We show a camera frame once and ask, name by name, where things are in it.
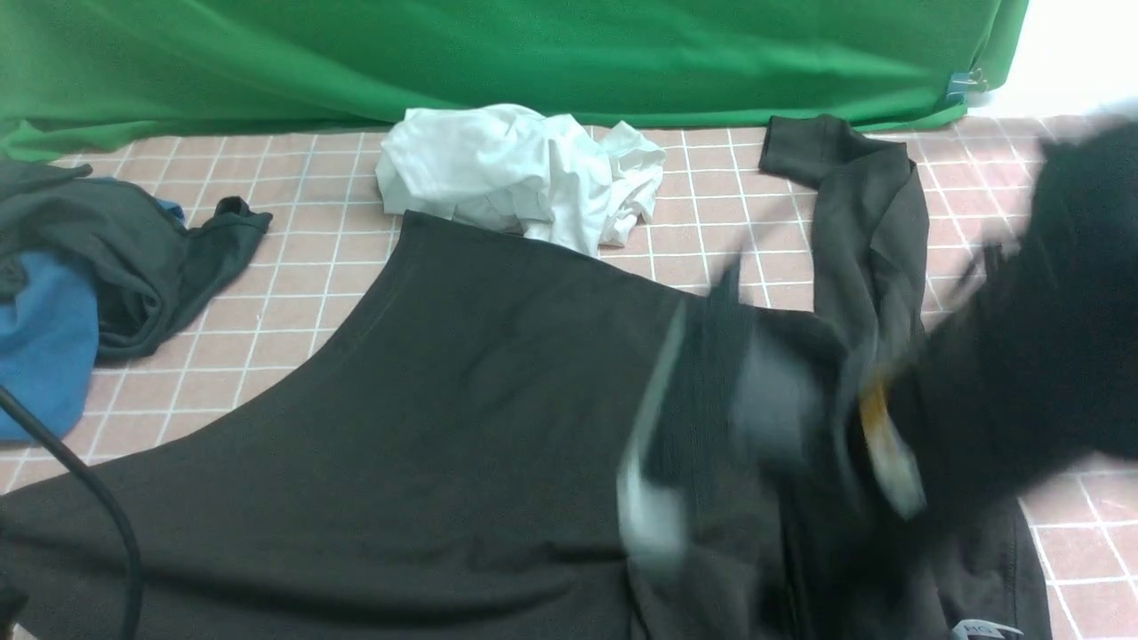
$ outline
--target clothing tag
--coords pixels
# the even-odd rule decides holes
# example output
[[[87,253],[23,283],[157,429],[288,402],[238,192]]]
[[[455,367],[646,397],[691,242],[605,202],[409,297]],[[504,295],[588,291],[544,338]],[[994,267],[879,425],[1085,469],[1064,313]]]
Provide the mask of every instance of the clothing tag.
[[[925,506],[924,485],[913,451],[889,417],[885,391],[880,381],[861,396],[860,412],[873,475],[893,510],[909,519]]]
[[[948,76],[948,87],[945,89],[945,99],[951,104],[964,101],[968,93],[983,93],[988,90],[988,81],[984,80],[984,71],[975,68],[966,73],[954,73]]]
[[[995,622],[988,622],[984,620],[962,620],[956,623],[956,626],[953,629],[953,640],[970,640],[972,638],[997,638],[998,640],[1009,640],[1011,637],[1005,635],[1004,632],[1011,633],[1012,637],[1023,635],[1023,632],[1019,629],[996,624]]]

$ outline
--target tiled floor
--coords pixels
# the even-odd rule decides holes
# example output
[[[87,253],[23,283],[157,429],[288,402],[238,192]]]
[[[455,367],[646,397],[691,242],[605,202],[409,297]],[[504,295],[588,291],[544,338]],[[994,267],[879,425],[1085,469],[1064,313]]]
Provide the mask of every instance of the tiled floor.
[[[1038,134],[1081,118],[967,120],[894,134],[920,163],[932,215],[927,320],[978,240],[1024,220]],[[807,237],[814,195],[759,175],[762,130],[653,131],[668,150],[652,224],[603,259],[700,290],[741,238],[759,238],[744,273],[760,305],[810,309]],[[221,197],[275,214],[255,264],[152,358],[100,369],[86,415],[66,438],[90,462],[198,429],[307,359],[384,268],[398,220],[381,213],[373,170],[382,133],[154,139],[116,154],[67,158],[181,203],[200,224]],[[61,473],[39,449],[0,451],[0,489]],[[1052,583],[1056,638],[1138,638],[1138,467],[1088,462],[1025,499]]]

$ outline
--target black garment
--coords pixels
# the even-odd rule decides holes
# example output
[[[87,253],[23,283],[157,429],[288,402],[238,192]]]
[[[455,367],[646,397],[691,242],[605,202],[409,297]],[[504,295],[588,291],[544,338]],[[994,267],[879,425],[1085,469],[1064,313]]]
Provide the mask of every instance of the black garment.
[[[81,180],[90,174],[0,161],[0,300],[25,285],[20,252],[83,257],[98,281],[99,355],[150,355],[248,266],[272,215],[231,197],[187,230],[137,186]]]
[[[807,148],[858,140],[815,134],[833,139]],[[894,182],[866,162],[877,169],[865,180]],[[832,206],[816,227],[833,223]],[[683,295],[560,247],[409,214],[379,280],[310,362],[201,432],[96,468],[142,547],[139,638],[790,637],[777,629],[794,625],[759,606],[792,576],[780,497],[751,474],[719,478],[683,589],[651,586],[621,549],[617,463]],[[834,320],[753,313],[836,379]],[[942,638],[960,617],[1001,620],[990,607],[1003,602],[983,599],[988,581],[1003,584],[1005,547],[963,549],[937,565],[943,606],[932,584],[913,586],[932,594],[935,610],[918,613]],[[121,566],[109,520],[74,479],[0,499],[0,569],[30,594],[20,621],[41,640],[113,633]],[[849,638],[915,638],[890,626],[904,617],[892,607],[869,613],[884,631]]]
[[[760,169],[818,190],[811,235],[815,310],[838,328],[848,348],[832,392],[841,397],[836,415],[818,426],[832,436],[818,438],[823,451],[815,460],[833,459],[847,446],[856,392],[873,376],[902,366],[900,360],[924,342],[924,194],[904,145],[869,140],[830,117],[773,118]],[[937,434],[951,438],[953,428],[937,424]],[[822,484],[780,487],[790,571],[805,583],[792,598],[805,638],[947,638],[962,618],[1017,627],[1028,638],[1050,637],[1042,569],[1014,495],[996,512],[975,514],[947,543],[925,544],[916,566],[899,566],[899,574],[855,575],[847,584],[853,596],[831,590],[830,580],[850,580],[838,572],[851,558],[880,549],[872,539],[874,523],[891,516],[868,492],[858,502],[839,489],[860,479],[849,477],[856,467],[849,460],[849,468],[838,465],[823,474]],[[853,566],[883,574],[893,568],[887,565]],[[851,617],[832,601],[844,597],[853,598]]]

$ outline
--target clothing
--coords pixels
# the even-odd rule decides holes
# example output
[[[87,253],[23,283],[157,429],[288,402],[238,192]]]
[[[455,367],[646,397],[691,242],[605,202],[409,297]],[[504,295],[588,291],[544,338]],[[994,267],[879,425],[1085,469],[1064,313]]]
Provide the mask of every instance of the clothing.
[[[620,123],[600,140],[570,115],[517,105],[407,109],[376,166],[384,210],[521,231],[596,255],[652,220],[663,149]]]
[[[150,355],[245,270],[272,215],[230,197],[187,230],[133,184],[79,180],[90,173],[0,161],[0,302],[25,286],[13,264],[22,252],[82,257],[99,297],[99,356]]]
[[[156,202],[185,221],[178,203]],[[99,345],[91,268],[82,257],[51,251],[25,252],[8,264],[20,271],[20,289],[0,302],[0,385],[63,437],[83,416]],[[0,441],[31,442],[32,436],[0,411]]]
[[[803,155],[857,143],[847,128],[810,131],[819,139],[800,139]],[[792,151],[784,162],[801,162]],[[910,170],[904,159],[899,173],[865,170],[861,187],[822,184],[835,188],[819,196],[831,208],[815,225],[856,218],[866,203],[887,211],[896,198],[884,192],[904,191]],[[909,203],[920,223],[923,203]],[[842,249],[848,269],[867,259],[889,277],[851,279],[832,305],[844,293],[880,307],[882,292],[912,274],[884,270],[888,254],[867,257],[880,236],[860,229],[846,236],[850,246],[832,229],[816,237]],[[783,516],[795,511],[781,504],[797,497],[747,470],[717,478],[717,509],[694,538],[682,589],[629,569],[616,473],[640,397],[612,389],[644,386],[685,296],[563,248],[409,214],[380,278],[308,362],[201,432],[94,469],[142,549],[139,638],[813,640],[795,631],[801,618],[759,606],[803,586],[785,561]],[[908,313],[907,296],[898,300]],[[836,378],[844,338],[905,328],[857,317],[858,331],[839,333],[832,309],[752,313],[823,379]],[[876,592],[864,614],[880,633],[844,637],[946,639],[960,618],[1003,622],[1006,600],[991,589],[1022,585],[1003,582],[1006,540],[991,542],[962,538],[938,555],[933,581],[902,584],[900,610]],[[31,594],[20,620],[38,637],[108,637],[121,565],[116,533],[74,479],[0,498],[0,567]],[[1046,638],[1046,598],[1022,597],[1042,598],[1033,615],[1044,616],[1016,626]]]

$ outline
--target white label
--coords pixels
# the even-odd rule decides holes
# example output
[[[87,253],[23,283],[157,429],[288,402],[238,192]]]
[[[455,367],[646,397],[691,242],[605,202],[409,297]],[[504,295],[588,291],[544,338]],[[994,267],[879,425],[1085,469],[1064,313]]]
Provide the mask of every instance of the white label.
[[[970,638],[996,638],[997,640],[1008,640],[1004,632],[1013,635],[1023,635],[1023,632],[1012,626],[996,624],[986,620],[962,620],[953,629],[953,640],[968,640]]]

